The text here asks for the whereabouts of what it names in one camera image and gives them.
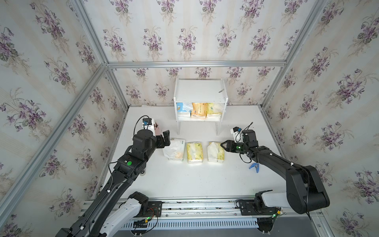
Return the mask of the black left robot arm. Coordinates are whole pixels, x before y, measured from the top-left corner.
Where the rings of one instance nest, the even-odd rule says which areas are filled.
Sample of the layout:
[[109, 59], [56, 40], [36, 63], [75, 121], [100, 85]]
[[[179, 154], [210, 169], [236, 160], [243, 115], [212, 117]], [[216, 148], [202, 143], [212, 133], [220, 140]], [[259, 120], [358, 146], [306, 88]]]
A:
[[131, 194], [117, 211], [112, 210], [145, 171], [154, 151], [170, 145], [170, 131], [155, 136], [151, 130], [141, 129], [132, 140], [133, 144], [116, 161], [109, 180], [91, 206], [70, 228], [59, 230], [58, 237], [112, 237], [126, 221], [147, 211], [149, 198], [140, 192]]

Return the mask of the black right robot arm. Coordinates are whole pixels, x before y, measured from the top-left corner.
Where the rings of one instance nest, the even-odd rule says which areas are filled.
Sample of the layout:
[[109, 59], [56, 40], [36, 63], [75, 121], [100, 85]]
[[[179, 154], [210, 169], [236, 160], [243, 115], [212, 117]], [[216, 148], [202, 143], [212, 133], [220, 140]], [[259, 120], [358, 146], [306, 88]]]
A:
[[260, 146], [255, 131], [240, 131], [242, 138], [227, 140], [221, 147], [230, 153], [246, 155], [253, 163], [266, 166], [286, 181], [281, 195], [296, 213], [304, 214], [330, 206], [330, 199], [317, 169], [290, 162], [270, 148]]

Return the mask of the white green tissue pack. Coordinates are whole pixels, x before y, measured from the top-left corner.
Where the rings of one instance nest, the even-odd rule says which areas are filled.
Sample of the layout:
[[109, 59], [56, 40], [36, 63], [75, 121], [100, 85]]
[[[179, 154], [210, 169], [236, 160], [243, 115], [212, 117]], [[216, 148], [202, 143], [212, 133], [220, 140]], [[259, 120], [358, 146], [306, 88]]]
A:
[[183, 161], [185, 147], [185, 139], [172, 138], [170, 145], [163, 148], [163, 155], [172, 161]]

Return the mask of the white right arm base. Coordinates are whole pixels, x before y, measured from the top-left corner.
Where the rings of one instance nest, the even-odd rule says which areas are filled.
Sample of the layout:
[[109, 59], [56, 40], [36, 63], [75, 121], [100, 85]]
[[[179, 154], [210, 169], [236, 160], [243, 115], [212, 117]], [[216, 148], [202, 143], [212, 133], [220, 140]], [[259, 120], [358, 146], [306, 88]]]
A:
[[274, 214], [281, 208], [291, 208], [291, 206], [285, 191], [267, 190], [255, 194], [254, 208], [259, 214]]

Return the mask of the white yellow tissue pack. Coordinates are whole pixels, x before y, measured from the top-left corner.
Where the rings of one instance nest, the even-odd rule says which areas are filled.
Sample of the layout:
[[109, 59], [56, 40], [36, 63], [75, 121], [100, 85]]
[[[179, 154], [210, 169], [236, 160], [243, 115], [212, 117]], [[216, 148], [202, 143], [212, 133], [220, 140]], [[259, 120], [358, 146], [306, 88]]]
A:
[[211, 163], [222, 164], [225, 161], [225, 150], [221, 147], [220, 142], [209, 142], [207, 147], [208, 161]]

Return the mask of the orange tissue pack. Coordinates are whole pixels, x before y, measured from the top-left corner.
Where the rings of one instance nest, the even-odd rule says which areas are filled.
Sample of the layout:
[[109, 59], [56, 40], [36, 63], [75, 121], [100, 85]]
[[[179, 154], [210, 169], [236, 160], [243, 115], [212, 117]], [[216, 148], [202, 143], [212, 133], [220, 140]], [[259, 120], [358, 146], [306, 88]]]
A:
[[206, 118], [207, 103], [192, 103], [191, 118]]

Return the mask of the yellow floral tissue pack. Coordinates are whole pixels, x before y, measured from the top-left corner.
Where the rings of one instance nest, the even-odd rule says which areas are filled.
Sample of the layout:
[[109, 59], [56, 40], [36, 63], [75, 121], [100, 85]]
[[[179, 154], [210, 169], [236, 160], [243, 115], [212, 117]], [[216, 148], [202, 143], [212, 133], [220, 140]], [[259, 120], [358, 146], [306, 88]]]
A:
[[203, 163], [203, 148], [200, 142], [187, 143], [187, 160], [189, 164]]

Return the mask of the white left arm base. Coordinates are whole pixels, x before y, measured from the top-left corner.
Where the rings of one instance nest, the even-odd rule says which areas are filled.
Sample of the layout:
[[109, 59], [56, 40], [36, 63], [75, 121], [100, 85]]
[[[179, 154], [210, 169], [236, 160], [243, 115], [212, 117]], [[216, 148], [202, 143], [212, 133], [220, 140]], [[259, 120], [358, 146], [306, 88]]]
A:
[[137, 216], [141, 210], [146, 212], [149, 198], [140, 193], [131, 194], [126, 203], [110, 215], [100, 229], [101, 237], [113, 237], [127, 221]]

